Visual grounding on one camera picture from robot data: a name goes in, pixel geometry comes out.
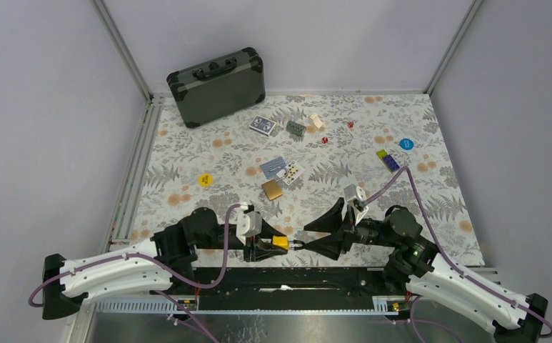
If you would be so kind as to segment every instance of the floral tablecloth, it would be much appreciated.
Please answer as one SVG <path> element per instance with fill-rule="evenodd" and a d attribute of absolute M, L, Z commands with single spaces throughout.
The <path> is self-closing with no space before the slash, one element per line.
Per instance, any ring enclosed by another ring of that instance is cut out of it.
<path fill-rule="evenodd" d="M 309 124 L 313 113 L 324 122 L 320 129 Z M 249 129 L 257 115 L 278 123 L 270 136 Z M 284 130 L 288 120 L 307 125 L 303 138 Z M 354 123 L 351 129 L 349 121 Z M 414 148 L 403 150 L 399 145 L 403 138 L 411 139 Z M 174 100 L 167 99 L 130 238 L 133 242 L 147 238 L 197 207 L 212 208 L 222 222 L 227 208 L 238 202 L 253 203 L 269 224 L 289 237 L 303 241 L 322 237 L 325 234 L 302 231 L 303 226 L 330 209 L 345 186 L 357 184 L 370 195 L 391 178 L 376 156 L 381 149 L 411 168 L 444 249 L 465 265 L 483 265 L 431 101 L 423 94 L 268 96 L 260 104 L 196 129 L 184 126 Z M 305 172 L 290 186 L 280 182 L 283 196 L 269 201 L 261 188 L 268 180 L 259 165 L 278 156 L 295 161 Z M 202 174 L 212 176 L 208 187 L 199 184 Z M 368 216 L 382 219 L 394 204 L 408 207 L 423 225 L 423 235 L 430 238 L 406 175 L 371 205 Z M 253 264 L 243 262 L 240 251 L 231 251 L 228 265 L 380 267 L 390 251 L 355 244 L 338 261 L 301 250 Z M 221 250 L 198 253 L 194 266 L 221 265 Z"/>

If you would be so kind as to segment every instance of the blue poker chip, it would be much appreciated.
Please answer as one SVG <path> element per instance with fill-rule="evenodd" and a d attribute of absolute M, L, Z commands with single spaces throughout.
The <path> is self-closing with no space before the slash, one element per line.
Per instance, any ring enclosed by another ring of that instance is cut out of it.
<path fill-rule="evenodd" d="M 414 142 L 412 142 L 410 139 L 405 138 L 400 141 L 400 146 L 404 150 L 410 150 L 414 147 Z"/>

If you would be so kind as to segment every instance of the briefcase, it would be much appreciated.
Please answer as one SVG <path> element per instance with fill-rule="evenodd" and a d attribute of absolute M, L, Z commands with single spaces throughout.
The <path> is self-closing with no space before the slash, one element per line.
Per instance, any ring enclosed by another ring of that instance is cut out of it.
<path fill-rule="evenodd" d="M 188 128 L 265 99 L 263 60 L 253 48 L 175 71 L 166 81 Z"/>

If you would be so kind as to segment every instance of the yellow poker chip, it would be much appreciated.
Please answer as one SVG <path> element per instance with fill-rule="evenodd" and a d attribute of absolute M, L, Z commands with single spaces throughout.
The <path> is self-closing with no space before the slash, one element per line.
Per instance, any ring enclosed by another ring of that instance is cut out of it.
<path fill-rule="evenodd" d="M 208 187 L 213 183 L 213 177 L 210 174 L 202 174 L 198 178 L 198 183 L 202 187 Z"/>

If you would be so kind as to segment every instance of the gray wall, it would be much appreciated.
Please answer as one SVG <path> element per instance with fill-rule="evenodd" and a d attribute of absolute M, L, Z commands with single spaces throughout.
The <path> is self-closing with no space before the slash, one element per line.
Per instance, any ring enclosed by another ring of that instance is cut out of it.
<path fill-rule="evenodd" d="M 487 1 L 433 105 L 487 262 L 552 321 L 552 1 Z"/>
<path fill-rule="evenodd" d="M 471 0 L 106 0 L 152 91 L 252 46 L 268 91 L 423 89 Z"/>
<path fill-rule="evenodd" d="M 0 1 L 0 342 L 59 340 L 26 299 L 100 252 L 143 107 L 90 1 Z"/>

